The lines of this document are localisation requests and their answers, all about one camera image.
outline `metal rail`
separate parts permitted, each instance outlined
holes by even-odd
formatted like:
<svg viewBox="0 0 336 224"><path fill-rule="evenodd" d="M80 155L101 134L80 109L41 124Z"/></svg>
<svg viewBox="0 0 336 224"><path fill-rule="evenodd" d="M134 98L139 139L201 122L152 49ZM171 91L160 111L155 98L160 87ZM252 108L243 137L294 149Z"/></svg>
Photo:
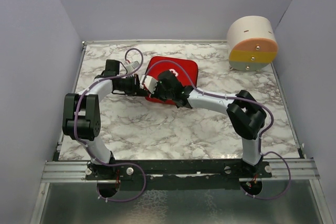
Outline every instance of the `metal rail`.
<svg viewBox="0 0 336 224"><path fill-rule="evenodd" d="M265 159L272 169L272 178L261 180L286 180L288 171L280 159ZM292 179L319 179L320 175L313 159L288 158ZM47 162L42 175L42 183L115 183L115 180L85 180L87 162Z"/></svg>

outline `cylindrical object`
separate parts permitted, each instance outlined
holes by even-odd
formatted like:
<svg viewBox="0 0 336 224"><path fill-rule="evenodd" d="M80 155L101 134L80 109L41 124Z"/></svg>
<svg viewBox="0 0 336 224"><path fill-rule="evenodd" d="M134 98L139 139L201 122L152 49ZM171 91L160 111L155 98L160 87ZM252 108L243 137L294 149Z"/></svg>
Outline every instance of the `cylindrical object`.
<svg viewBox="0 0 336 224"><path fill-rule="evenodd" d="M271 23L260 16L236 20L227 32L229 63L237 70L256 71L270 64L278 52Z"/></svg>

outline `black mounting plate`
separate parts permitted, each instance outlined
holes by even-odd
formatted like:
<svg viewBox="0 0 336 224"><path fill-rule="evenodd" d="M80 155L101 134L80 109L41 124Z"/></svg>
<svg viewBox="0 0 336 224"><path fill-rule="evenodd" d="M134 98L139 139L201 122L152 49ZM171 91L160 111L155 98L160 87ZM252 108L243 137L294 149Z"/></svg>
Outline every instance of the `black mounting plate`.
<svg viewBox="0 0 336 224"><path fill-rule="evenodd" d="M240 189L240 178L252 179L251 173L244 169L241 159L118 160L115 163L139 165L146 174L147 190ZM265 161L260 163L258 178L272 177L272 173L265 171L267 165L269 163ZM91 168L95 172L87 175L86 180L117 178L116 173L107 173L107 167L92 164L90 166L93 166ZM132 175L126 173L129 167L133 168ZM119 170L122 190L141 189L143 176L137 167L122 165L118 166L117 170Z"/></svg>

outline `metal frame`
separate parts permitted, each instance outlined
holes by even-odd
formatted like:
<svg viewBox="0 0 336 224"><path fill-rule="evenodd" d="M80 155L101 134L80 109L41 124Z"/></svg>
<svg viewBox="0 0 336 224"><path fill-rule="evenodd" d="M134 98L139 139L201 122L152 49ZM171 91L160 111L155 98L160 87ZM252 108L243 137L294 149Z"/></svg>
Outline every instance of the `metal frame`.
<svg viewBox="0 0 336 224"><path fill-rule="evenodd" d="M224 39L125 39L125 40L93 40L83 41L84 45L117 45L117 44L219 44L225 43Z"/></svg>
<svg viewBox="0 0 336 224"><path fill-rule="evenodd" d="M272 168L272 178L260 180L286 180L288 171L281 159L264 159ZM289 158L292 179L319 179L320 175L313 159ZM86 161L47 162L42 175L42 183L115 183L115 180L85 180ZM251 178L241 178L240 181L250 181Z"/></svg>
<svg viewBox="0 0 336 224"><path fill-rule="evenodd" d="M294 129L294 125L293 125L292 119L291 119L289 111L288 111L288 105L287 105L287 99L286 99L286 96L285 96L285 92L283 91L284 89L282 88L282 85L281 85L280 80L279 80L278 73L275 70L273 62L271 63L271 66L272 66L272 70L273 70L273 73L274 73L274 76L275 76L275 80L277 82L277 85L278 85L278 88L279 88L279 91L280 91L280 95L281 95L281 98L282 98L283 106L285 107L285 112L287 114L287 118L288 118L288 121L289 121L289 126L290 126L290 128L292 130L292 133L293 133L294 141L296 143L297 148L302 150L300 142L299 142L299 140L298 140L298 138L296 136L296 131Z"/></svg>
<svg viewBox="0 0 336 224"><path fill-rule="evenodd" d="M41 183L40 188L38 190L38 196L35 203L33 215L30 220L30 224L37 224L41 222L44 206L46 204L49 183Z"/></svg>
<svg viewBox="0 0 336 224"><path fill-rule="evenodd" d="M84 55L86 52L87 45L115 45L115 44L219 44L225 43L226 40L107 40L107 41L83 41L83 49L80 58L79 67L76 73L76 79L72 87L72 92L76 90L76 85L79 79L80 69L83 63ZM298 148L300 148L300 143L297 139L293 123L291 121L288 107L286 103L286 97L282 89L281 83L279 81L278 75L274 68L273 63L271 64L273 72L275 74L276 82L280 90L280 94L284 103L286 114L289 120L290 127L293 132L293 136ZM58 140L57 150L60 151L60 147L63 140L63 133L61 132ZM272 168L272 178L262 178L260 180L286 180L288 179L288 171L284 162L280 159L265 159L270 163ZM326 203L321 185L320 185L320 175L318 173L316 164L313 159L304 158L289 158L286 159L291 170L292 179L304 179L310 180L310 185L314 198L316 200L318 210L323 223L333 224L332 217L329 212L329 208ZM85 180L87 169L87 162L85 161L69 161L69 162L47 162L43 171L41 184L39 188L38 197L36 200L35 208L33 211L31 224L40 223L43 216L44 206L47 201L48 189L50 183L115 183L115 180ZM247 181L250 178L241 178L240 181Z"/></svg>
<svg viewBox="0 0 336 224"><path fill-rule="evenodd" d="M330 210L327 205L326 198L324 197L322 187L319 180L310 180L310 186L319 209L323 223L333 224Z"/></svg>

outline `white logo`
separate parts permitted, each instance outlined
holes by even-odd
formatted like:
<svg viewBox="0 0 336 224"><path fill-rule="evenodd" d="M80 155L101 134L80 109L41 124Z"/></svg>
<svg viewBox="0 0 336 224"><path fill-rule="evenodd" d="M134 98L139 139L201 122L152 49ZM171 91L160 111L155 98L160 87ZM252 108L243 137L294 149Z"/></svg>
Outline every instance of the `white logo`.
<svg viewBox="0 0 336 224"><path fill-rule="evenodd" d="M173 73L176 77L178 77L179 73L176 72L175 69L171 68L169 71L170 71L171 73Z"/></svg>

